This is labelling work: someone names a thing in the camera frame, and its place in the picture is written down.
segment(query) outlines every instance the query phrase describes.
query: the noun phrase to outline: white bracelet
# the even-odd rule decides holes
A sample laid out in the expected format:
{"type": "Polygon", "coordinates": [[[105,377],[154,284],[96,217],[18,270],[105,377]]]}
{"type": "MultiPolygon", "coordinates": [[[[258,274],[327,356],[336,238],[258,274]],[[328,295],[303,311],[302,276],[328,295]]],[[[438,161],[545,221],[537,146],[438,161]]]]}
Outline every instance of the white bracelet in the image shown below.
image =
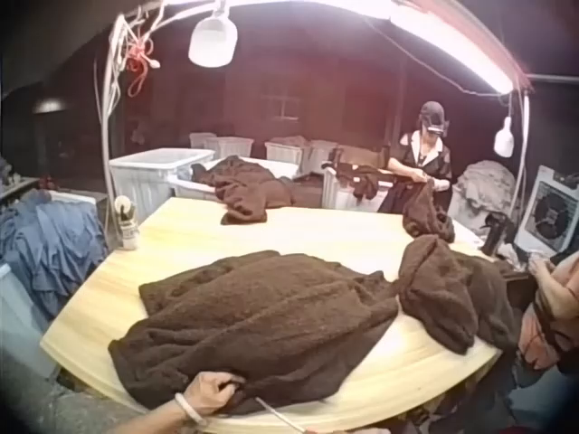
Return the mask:
{"type": "Polygon", "coordinates": [[[197,411],[195,411],[195,409],[191,406],[191,404],[187,402],[185,396],[183,396],[182,393],[175,394],[175,401],[179,405],[179,407],[181,407],[183,411],[187,413],[187,416],[189,416],[189,418],[191,418],[195,423],[197,423],[198,425],[205,424],[205,420],[201,417],[201,415],[197,411]]]}

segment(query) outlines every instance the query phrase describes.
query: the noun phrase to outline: white collar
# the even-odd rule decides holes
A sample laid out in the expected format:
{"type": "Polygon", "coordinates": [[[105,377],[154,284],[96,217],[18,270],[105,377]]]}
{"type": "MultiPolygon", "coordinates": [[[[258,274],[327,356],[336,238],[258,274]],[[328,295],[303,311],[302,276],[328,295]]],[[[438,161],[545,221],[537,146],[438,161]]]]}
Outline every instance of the white collar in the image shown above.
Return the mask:
{"type": "MultiPolygon", "coordinates": [[[[414,154],[414,161],[418,163],[418,156],[420,155],[420,131],[414,131],[413,137],[411,139],[411,144],[413,147],[413,154],[414,154]]],[[[431,149],[431,152],[428,153],[426,158],[424,159],[424,163],[422,163],[422,167],[428,165],[433,159],[435,159],[440,152],[444,149],[444,144],[442,143],[442,139],[439,137],[436,139],[436,145],[431,149]]]]}

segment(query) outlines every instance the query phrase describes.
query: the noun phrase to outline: dark wall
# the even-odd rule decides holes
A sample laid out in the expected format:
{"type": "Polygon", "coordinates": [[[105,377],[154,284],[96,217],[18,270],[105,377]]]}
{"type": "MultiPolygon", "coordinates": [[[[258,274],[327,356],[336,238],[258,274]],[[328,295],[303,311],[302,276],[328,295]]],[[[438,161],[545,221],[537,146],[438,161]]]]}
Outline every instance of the dark wall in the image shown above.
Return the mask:
{"type": "MultiPolygon", "coordinates": [[[[124,98],[119,105],[113,124],[113,143],[117,144],[112,149],[113,155],[151,147],[187,146],[189,132],[206,130],[252,137],[259,142],[274,136],[301,134],[373,149],[382,145],[388,138],[388,122],[394,116],[399,86],[396,74],[403,54],[388,47],[381,37],[364,33],[368,32],[367,26],[360,27],[347,14],[332,16],[323,26],[304,21],[301,16],[273,22],[273,16],[268,15],[269,21],[260,20],[254,13],[236,16],[240,29],[238,51],[231,65],[217,70],[198,68],[187,59],[195,22],[182,22],[156,33],[152,57],[162,67],[149,73],[137,97],[124,98]],[[342,27],[357,35],[354,41],[343,38],[340,43],[335,42],[334,18],[344,20],[342,27]],[[355,55],[357,52],[366,55],[360,57],[355,55]],[[375,59],[369,52],[375,53],[375,59]],[[271,77],[273,81],[282,78],[297,83],[294,88],[302,102],[298,122],[274,121],[264,113],[260,95],[269,86],[271,77]]],[[[409,39],[403,42],[420,59],[463,88],[485,89],[471,71],[429,44],[409,39]]],[[[51,175],[62,179],[102,178],[92,67],[98,58],[102,68],[106,43],[104,33],[58,69],[43,88],[19,91],[4,101],[2,153],[18,171],[38,175],[34,147],[38,119],[30,111],[34,99],[49,91],[71,103],[66,112],[42,118],[51,175]]],[[[455,176],[467,165],[483,159],[497,160],[513,173],[517,171],[520,151],[517,105],[517,150],[513,158],[501,159],[494,155],[492,146],[508,113],[506,100],[461,92],[415,61],[409,60],[407,66],[403,131],[413,129],[424,101],[438,100],[451,121],[445,143],[451,148],[455,176]]],[[[124,89],[133,78],[130,73],[124,74],[124,89]]],[[[579,138],[575,126],[579,114],[575,103],[577,91],[544,86],[537,87],[531,97],[529,188],[541,164],[562,172],[579,170],[573,152],[579,138]]]]}

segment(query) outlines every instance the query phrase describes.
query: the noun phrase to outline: black dress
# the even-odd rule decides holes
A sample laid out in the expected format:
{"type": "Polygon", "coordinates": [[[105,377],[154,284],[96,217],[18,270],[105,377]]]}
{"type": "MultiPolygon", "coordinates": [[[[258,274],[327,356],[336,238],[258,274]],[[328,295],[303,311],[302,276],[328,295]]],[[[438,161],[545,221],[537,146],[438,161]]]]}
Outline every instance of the black dress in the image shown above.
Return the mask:
{"type": "MultiPolygon", "coordinates": [[[[450,182],[452,179],[450,149],[442,143],[441,139],[427,156],[421,156],[420,147],[420,132],[414,131],[411,135],[404,135],[399,143],[392,144],[389,156],[408,167],[422,169],[428,176],[447,179],[450,182]]],[[[413,196],[413,186],[414,183],[408,178],[395,183],[378,212],[401,213],[404,204],[413,196]]],[[[434,203],[442,207],[444,211],[448,211],[451,197],[451,188],[444,192],[437,192],[434,194],[434,203]]]]}

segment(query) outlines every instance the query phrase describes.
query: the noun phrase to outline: person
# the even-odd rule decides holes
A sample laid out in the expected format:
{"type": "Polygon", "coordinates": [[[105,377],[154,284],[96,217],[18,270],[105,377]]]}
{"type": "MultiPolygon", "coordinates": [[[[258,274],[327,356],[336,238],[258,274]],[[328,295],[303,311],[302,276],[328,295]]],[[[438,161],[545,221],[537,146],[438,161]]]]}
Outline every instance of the person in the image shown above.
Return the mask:
{"type": "Polygon", "coordinates": [[[538,291],[536,302],[523,315],[518,348],[525,365],[541,373],[559,363],[562,354],[579,348],[579,251],[557,266],[531,255],[528,265],[538,291]]]}
{"type": "MultiPolygon", "coordinates": [[[[227,404],[245,380],[230,373],[198,373],[185,392],[148,414],[123,423],[109,434],[168,434],[187,422],[201,422],[227,404]]],[[[332,434],[346,434],[336,431],[332,434]]],[[[368,429],[358,434],[389,434],[387,429],[368,429]]]]}
{"type": "Polygon", "coordinates": [[[461,404],[460,412],[434,422],[431,434],[459,429],[466,434],[498,432],[513,420],[517,425],[543,430],[556,416],[557,406],[565,405],[572,395],[579,359],[571,359],[571,373],[561,375],[553,370],[547,382],[539,380],[579,349],[579,251],[557,266],[532,254],[528,270],[536,279],[537,293],[523,314],[517,353],[503,354],[461,404]],[[555,344],[549,342],[549,336],[555,344]],[[515,415],[511,402],[516,404],[517,400],[524,402],[525,411],[515,415]]]}
{"type": "MultiPolygon", "coordinates": [[[[434,181],[436,192],[451,188],[451,151],[442,142],[449,122],[445,120],[444,108],[436,101],[422,106],[417,129],[406,134],[399,143],[390,146],[386,168],[395,175],[411,178],[415,183],[434,181]]],[[[447,194],[435,194],[434,201],[448,208],[447,194]]]]}

